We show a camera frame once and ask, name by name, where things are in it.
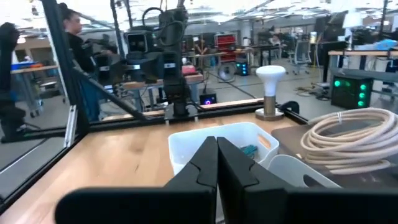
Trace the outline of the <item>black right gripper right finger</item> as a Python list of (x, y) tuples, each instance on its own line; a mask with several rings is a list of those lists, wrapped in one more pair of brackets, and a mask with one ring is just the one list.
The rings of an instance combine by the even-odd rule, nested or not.
[(226, 138), (217, 142), (226, 224), (398, 224), (398, 190), (294, 187)]

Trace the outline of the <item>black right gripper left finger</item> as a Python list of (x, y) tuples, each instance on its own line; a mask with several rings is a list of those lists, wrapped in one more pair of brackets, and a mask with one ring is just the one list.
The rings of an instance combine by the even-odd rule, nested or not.
[(207, 137), (163, 187), (92, 187), (57, 203), (56, 224), (215, 224), (218, 143)]

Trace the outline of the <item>gray plastic bin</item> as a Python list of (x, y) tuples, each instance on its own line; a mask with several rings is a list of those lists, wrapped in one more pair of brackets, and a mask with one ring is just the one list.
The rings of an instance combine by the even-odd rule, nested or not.
[(295, 187), (341, 188), (295, 157), (279, 154), (261, 163), (268, 171)]

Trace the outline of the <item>white plastic bin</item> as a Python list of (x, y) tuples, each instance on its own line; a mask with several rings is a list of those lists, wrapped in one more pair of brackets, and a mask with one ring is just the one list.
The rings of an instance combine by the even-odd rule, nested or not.
[(262, 166), (266, 166), (276, 156), (279, 148), (276, 138), (250, 122), (174, 133), (169, 136), (169, 153), (175, 175), (184, 168), (208, 136), (224, 137), (237, 147), (256, 146), (254, 160)]

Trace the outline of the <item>standing person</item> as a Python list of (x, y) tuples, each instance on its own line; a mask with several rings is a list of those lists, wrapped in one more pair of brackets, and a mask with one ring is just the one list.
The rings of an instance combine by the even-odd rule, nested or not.
[[(69, 46), (72, 49), (74, 59), (84, 72), (92, 75), (95, 72), (94, 64), (83, 49), (83, 39), (78, 36), (82, 30), (80, 16), (74, 10), (69, 9), (65, 3), (59, 3), (58, 6), (61, 12), (64, 30), (67, 34)], [(98, 103), (98, 94), (96, 90), (87, 82), (80, 82), (80, 90), (88, 121), (99, 121), (100, 106)]]

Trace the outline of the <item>small box purple light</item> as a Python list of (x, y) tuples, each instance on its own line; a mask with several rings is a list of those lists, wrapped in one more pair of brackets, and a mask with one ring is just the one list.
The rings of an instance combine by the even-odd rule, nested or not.
[(217, 103), (216, 93), (202, 93), (199, 97), (201, 105), (211, 105)]

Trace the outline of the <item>round floor fan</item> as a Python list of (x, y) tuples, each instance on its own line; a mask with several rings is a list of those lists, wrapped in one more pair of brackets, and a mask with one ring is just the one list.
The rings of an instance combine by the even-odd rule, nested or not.
[(219, 83), (231, 83), (235, 81), (236, 64), (222, 63), (217, 70), (217, 79)]

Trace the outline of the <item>red tool cabinet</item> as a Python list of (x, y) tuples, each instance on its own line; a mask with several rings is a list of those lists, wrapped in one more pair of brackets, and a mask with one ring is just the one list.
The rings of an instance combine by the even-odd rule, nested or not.
[(237, 38), (236, 34), (216, 34), (215, 47), (220, 53), (220, 62), (229, 63), (236, 61)]

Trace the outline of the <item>black computer blue lights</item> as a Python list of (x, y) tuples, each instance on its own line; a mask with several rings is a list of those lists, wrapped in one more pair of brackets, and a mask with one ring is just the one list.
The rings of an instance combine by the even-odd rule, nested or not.
[(236, 62), (235, 74), (245, 77), (249, 75), (249, 68), (247, 62)]

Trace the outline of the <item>white tape roll stand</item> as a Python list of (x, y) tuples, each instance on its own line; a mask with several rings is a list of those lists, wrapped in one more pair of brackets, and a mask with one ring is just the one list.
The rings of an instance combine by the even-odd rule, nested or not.
[(257, 119), (263, 121), (277, 121), (282, 119), (284, 113), (276, 108), (276, 89), (286, 70), (280, 65), (266, 65), (256, 69), (256, 75), (264, 86), (263, 107), (255, 111)]

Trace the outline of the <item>black upright background machine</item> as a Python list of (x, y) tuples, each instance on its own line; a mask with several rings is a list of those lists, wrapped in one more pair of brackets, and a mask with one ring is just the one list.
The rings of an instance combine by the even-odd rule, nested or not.
[(12, 53), (17, 45), (19, 31), (5, 22), (0, 26), (0, 127), (4, 136), (1, 142), (15, 140), (23, 135), (26, 112), (16, 106), (12, 92)]

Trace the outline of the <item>black computer green lights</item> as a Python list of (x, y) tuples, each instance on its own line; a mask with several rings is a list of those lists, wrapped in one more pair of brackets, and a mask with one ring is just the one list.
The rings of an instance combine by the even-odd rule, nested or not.
[(347, 110), (370, 107), (373, 79), (352, 75), (334, 75), (331, 104)]

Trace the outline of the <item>gray office chair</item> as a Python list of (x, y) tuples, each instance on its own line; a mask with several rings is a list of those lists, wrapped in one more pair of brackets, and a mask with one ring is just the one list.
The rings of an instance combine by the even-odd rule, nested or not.
[(302, 67), (312, 63), (310, 57), (311, 44), (309, 40), (298, 40), (295, 45), (295, 50), (290, 54), (290, 63), (294, 66), (292, 73), (299, 75)]

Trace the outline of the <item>wooden workbench black legs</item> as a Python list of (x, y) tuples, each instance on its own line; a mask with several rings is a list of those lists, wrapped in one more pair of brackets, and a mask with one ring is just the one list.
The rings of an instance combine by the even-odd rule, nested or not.
[(330, 84), (328, 96), (333, 90), (333, 78), (337, 74), (372, 78), (398, 85), (398, 47), (390, 50), (331, 50), (325, 60), (323, 81)]

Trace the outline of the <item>black aluminium frame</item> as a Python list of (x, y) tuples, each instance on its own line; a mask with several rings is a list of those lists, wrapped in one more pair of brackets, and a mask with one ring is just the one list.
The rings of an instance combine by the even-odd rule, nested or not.
[[(47, 22), (49, 22), (49, 29), (51, 32), (56, 32), (57, 29), (61, 29), (60, 17), (56, 15), (59, 12), (58, 6), (56, 6), (56, 0), (44, 0), (44, 13), (47, 17)], [(66, 41), (66, 34), (52, 34), (55, 38), (55, 51), (56, 56), (58, 56), (58, 64), (60, 65), (61, 72), (73, 72), (71, 68), (71, 56), (66, 55), (67, 44), (63, 43)], [(93, 80), (88, 80), (87, 77), (83, 77), (82, 74), (77, 74), (77, 78), (85, 78), (86, 81), (93, 83)], [(83, 110), (83, 97), (78, 90), (77, 78), (71, 78), (66, 80), (68, 94), (71, 94), (72, 102), (77, 104), (79, 110)], [(262, 99), (251, 99), (251, 100), (239, 100), (230, 101), (226, 103), (218, 103), (210, 106), (206, 106), (209, 111), (200, 112), (199, 118), (227, 118), (238, 116), (237, 114), (243, 114), (249, 110), (258, 109), (260, 104), (263, 103)], [(34, 203), (38, 202), (41, 197), (45, 196), (46, 190), (51, 190), (50, 185), (55, 183), (54, 181), (60, 178), (60, 175), (65, 172), (72, 172), (72, 166), (70, 162), (78, 159), (78, 152), (89, 152), (89, 149), (94, 149), (96, 152), (100, 146), (94, 146), (95, 141), (102, 137), (104, 134), (117, 134), (120, 131), (142, 131), (148, 128), (142, 127), (166, 127), (164, 121), (164, 115), (161, 112), (149, 113), (153, 115), (148, 115), (147, 120), (139, 120), (135, 117), (130, 118), (110, 118), (110, 120), (103, 123), (90, 124), (87, 121), (86, 114), (84, 112), (75, 110), (78, 113), (78, 137), (74, 140), (73, 144), (69, 147), (64, 147), (58, 154), (53, 156), (51, 160), (42, 165), (37, 169), (29, 178), (21, 184), (15, 191), (13, 191), (10, 196), (5, 199), (0, 198), (0, 220), (6, 219), (6, 216), (16, 216), (17, 218), (22, 218), (23, 214), (28, 214), (28, 209), (34, 208)], [(277, 129), (287, 126), (295, 126), (299, 124), (304, 124), (307, 122), (305, 118), (292, 111), (290, 108), (283, 108), (286, 114), (286, 118), (282, 118), (278, 125), (270, 124), (270, 127)]]

